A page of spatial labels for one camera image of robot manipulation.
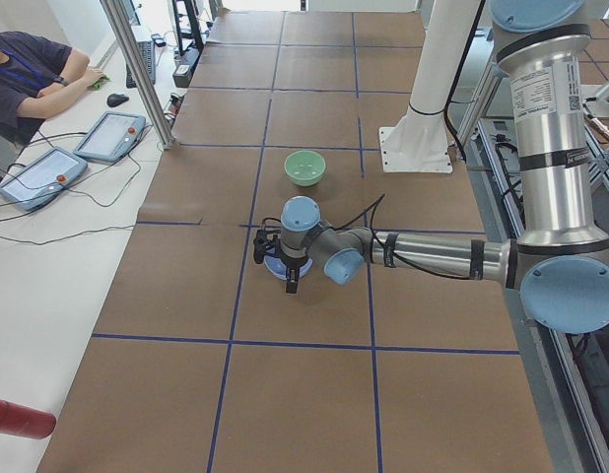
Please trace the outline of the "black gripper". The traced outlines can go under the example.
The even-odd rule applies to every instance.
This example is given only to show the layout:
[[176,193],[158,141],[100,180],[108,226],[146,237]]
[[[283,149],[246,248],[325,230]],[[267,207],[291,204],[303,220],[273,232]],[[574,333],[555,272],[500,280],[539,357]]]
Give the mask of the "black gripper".
[[295,294],[298,291],[300,274],[308,271],[308,256],[303,250],[285,249],[279,245],[276,257],[281,261],[280,273],[286,274],[286,293]]

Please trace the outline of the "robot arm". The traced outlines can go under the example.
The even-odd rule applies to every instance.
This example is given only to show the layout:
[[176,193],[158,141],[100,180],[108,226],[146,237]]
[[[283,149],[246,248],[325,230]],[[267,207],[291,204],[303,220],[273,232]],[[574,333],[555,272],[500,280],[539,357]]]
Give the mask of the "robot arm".
[[510,81],[525,224],[503,243],[337,230],[305,196],[288,200],[274,254],[286,289],[319,265],[339,285],[366,263],[515,289],[525,313],[568,334],[609,324],[609,236],[594,222],[578,56],[590,39],[580,1],[494,1],[498,67]]

